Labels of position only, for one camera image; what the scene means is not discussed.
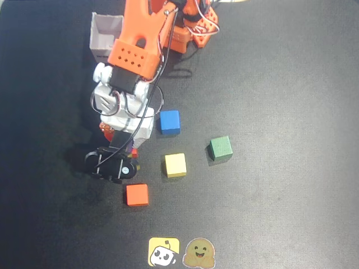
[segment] orange 3d-printed part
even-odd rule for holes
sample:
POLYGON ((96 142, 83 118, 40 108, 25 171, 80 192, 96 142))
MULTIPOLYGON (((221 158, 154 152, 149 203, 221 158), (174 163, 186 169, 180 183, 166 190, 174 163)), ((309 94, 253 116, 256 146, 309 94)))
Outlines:
POLYGON ((160 61, 158 36, 163 47, 174 19, 171 11, 175 9, 176 6, 168 2, 150 15, 147 1, 127 0, 122 32, 114 42, 108 62, 152 79, 160 61), (139 40, 146 41, 144 48, 136 46, 139 40))

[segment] yellow cube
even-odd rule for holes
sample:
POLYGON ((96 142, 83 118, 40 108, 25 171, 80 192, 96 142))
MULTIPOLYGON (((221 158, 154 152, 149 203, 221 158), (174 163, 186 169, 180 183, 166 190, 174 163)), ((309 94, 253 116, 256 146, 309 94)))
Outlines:
POLYGON ((182 177, 186 175, 186 160, 183 153, 166 155, 164 158, 168 178, 182 177))

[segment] orange cube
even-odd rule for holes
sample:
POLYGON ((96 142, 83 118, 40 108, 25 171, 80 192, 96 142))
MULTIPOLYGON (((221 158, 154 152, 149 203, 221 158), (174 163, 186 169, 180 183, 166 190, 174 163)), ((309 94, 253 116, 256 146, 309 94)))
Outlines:
POLYGON ((149 204, 147 184, 127 185, 126 191, 129 206, 147 206, 149 204))
POLYGON ((138 158, 139 157, 139 151, 138 149, 132 149, 132 158, 138 158))

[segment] wooden cube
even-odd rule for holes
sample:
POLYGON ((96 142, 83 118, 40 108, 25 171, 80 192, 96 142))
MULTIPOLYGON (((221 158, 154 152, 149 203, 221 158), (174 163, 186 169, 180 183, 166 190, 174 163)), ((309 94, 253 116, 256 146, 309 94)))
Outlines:
POLYGON ((147 184, 127 185, 126 191, 129 206, 147 206, 149 204, 147 184))
POLYGON ((214 161, 227 160, 233 155, 231 142, 228 136, 212 139, 210 149, 214 161))
POLYGON ((181 120, 178 110, 161 111, 159 115, 163 135, 177 135, 181 132, 181 120))
POLYGON ((165 157, 167 177, 182 177, 186 175, 186 159, 183 153, 166 155, 165 157))

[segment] cartoon face sticker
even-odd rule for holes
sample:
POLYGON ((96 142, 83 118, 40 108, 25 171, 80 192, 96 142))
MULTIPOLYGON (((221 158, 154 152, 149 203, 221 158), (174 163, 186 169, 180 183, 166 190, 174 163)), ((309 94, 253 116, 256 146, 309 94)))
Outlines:
POLYGON ((151 255, 151 263, 154 266, 168 266, 175 262, 174 252, 168 248, 156 247, 151 255))
POLYGON ((180 252, 179 244, 180 241, 177 238, 151 238, 148 264, 155 267, 166 267, 175 264, 180 252))
POLYGON ((183 264, 190 268, 211 269, 215 267, 214 247, 205 238, 196 238, 189 242, 183 264))

